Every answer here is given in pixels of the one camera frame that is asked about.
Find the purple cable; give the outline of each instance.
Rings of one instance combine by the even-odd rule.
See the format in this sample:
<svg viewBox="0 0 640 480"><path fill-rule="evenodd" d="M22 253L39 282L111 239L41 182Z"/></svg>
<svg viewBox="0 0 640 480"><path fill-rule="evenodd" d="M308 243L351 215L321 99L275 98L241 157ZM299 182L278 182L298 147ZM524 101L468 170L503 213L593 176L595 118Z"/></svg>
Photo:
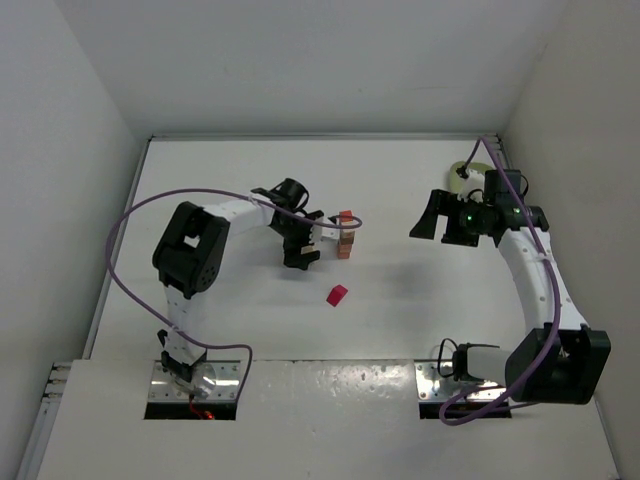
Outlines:
<svg viewBox="0 0 640 480"><path fill-rule="evenodd" d="M538 249L538 252L546 256L547 252L545 251L544 246L540 241L540 237L538 237L538 234L536 233L535 227L533 226L533 222L531 221L531 217L529 216L529 211L524 206L524 203L522 202L522 200L520 200L520 197L518 196L518 193L513 188L513 185L511 185L511 182L507 178L507 175L504 172L502 165L500 164L500 160L498 160L498 157L496 156L495 152L491 149L491 146L489 145L489 142L485 137L480 137L476 142L476 145L473 149L471 156L465 163L465 168L467 167L467 165L469 165L469 163L473 159L478 149L478 146L480 145L480 142L484 144L485 148L487 149L487 153L491 157L491 161L496 167L496 170L498 170L498 174L502 178L502 181L506 184L507 188L509 189L509 193L511 194L514 201L520 208L520 211L524 214L525 222L527 223L527 227L531 231L531 236L533 237L533 241L536 244L536 248ZM540 366L540 364L544 361L549 351L551 350L551 347L553 346L553 342L555 341L555 338L558 335L558 330L560 329L560 287L558 286L558 279L556 278L556 274L553 271L553 266L551 265L551 262L548 259L543 259L542 262L544 263L544 268L547 271L547 275L549 275L551 289L553 290L553 322L551 323L551 329L549 331L549 336L547 337L547 341L545 342L542 349L540 350L540 353L538 353L538 355L533 360L533 362L531 362L531 364L526 368L526 370L522 372L522 375L520 375L520 377L518 377L518 379L515 382L513 382L513 384L511 384L511 386L509 386L498 398L491 401L481 409L476 410L468 415L465 415L462 418L448 419L446 417L447 409L451 405L455 404L458 400L464 398L471 392L459 393L451 397L445 403L443 403L442 407L440 407L438 417L440 418L440 421L445 425L456 427L458 425L464 425L465 423L469 423L477 418L484 417L488 413L499 411L498 408L512 410L515 408L522 408L524 406L530 405L530 404L522 404L522 405L514 405L510 407L500 407L500 404L502 404L511 395L513 395L520 387L524 385L524 383L529 379L529 377L533 374L533 372L535 372L536 369Z"/></svg>
<svg viewBox="0 0 640 480"><path fill-rule="evenodd" d="M196 340L195 338L189 336L187 333L185 333L182 330L180 330L171 320L169 320L167 317L162 315L155 308L153 308L151 305L149 305L147 302L145 302L140 297L138 297L135 293L133 293L122 282L120 277L118 277L118 275L115 272L115 267L111 263L111 256L113 254L113 247L115 245L115 241L116 241L116 237L118 236L118 232L120 231L120 226L122 225L122 223L127 218L129 218L131 216L131 214L133 212L135 212L139 208L144 207L148 203L151 203L151 202L153 202L155 200L159 200L159 199L165 198L165 197L170 197L172 195L180 195L180 194L183 194L183 193L213 193L213 194L216 194L216 195L225 195L227 197L238 198L240 200L247 200L249 202L256 202L256 203L259 203L260 205L264 205L265 207L272 208L276 212L279 212L279 213L281 213L283 215L286 215L288 217L294 218L294 219L296 219L297 221L299 221L301 223L306 223L306 224L309 224L309 225L317 225L317 226L321 226L321 227L324 227L324 228L333 228L333 229L336 229L336 230L346 230L346 229L352 230L352 229L360 228L362 226L362 220L360 218L356 217L355 215L351 215L350 217L348 217L348 219L349 220L355 220L356 221L356 225L339 225L339 224L336 225L336 224L333 224L333 223L324 223L324 222L319 222L319 221L316 221L316 220L310 220L308 218L300 217L299 215L296 215L295 213L289 212L288 210L285 210L284 208L281 208L281 207L278 207L276 205L273 205L273 204L271 204L271 203L269 203L269 202L267 202L265 200L262 200L260 198L254 198L254 197L250 197L248 195L242 195L242 194L239 194L239 193L228 192L226 190L217 190L217 189L213 189L213 188L181 188L179 190L170 190L168 192L159 193L159 194L154 195L152 197L146 198L145 200L142 200L141 202L136 203L135 205L132 205L131 208L126 210L122 214L122 216L118 220L116 220L116 222L113 224L113 226L111 227L111 230L109 231L109 235L107 236L107 243L105 245L105 259L107 261L107 271L109 272L109 275L111 275L111 278L113 279L113 281L116 282L116 285L118 285L122 289L122 291L124 293L126 293L134 302L136 302L138 305L140 305L142 308L144 308L147 312L149 312L151 315L156 317L158 320L160 320L162 323L167 325L169 328L174 330L178 335L180 335L182 338L184 338L187 342L192 343L193 345L205 348L207 350L234 350L234 349L245 349L245 350L247 350L247 352L249 353L249 358L247 359L247 368L244 371L244 375L242 376L242 381L240 382L240 386L238 387L238 393L236 395L236 403L238 403L240 401L240 395L242 394L242 391L244 390L244 386L245 386L245 384L247 382L247 377L249 376L249 370L251 369L251 362L253 360L253 349L251 348L251 346L247 345L246 343L234 343L234 344L230 344L230 345L213 345L213 344L209 344L209 343L203 343L203 342L201 342L199 340Z"/></svg>

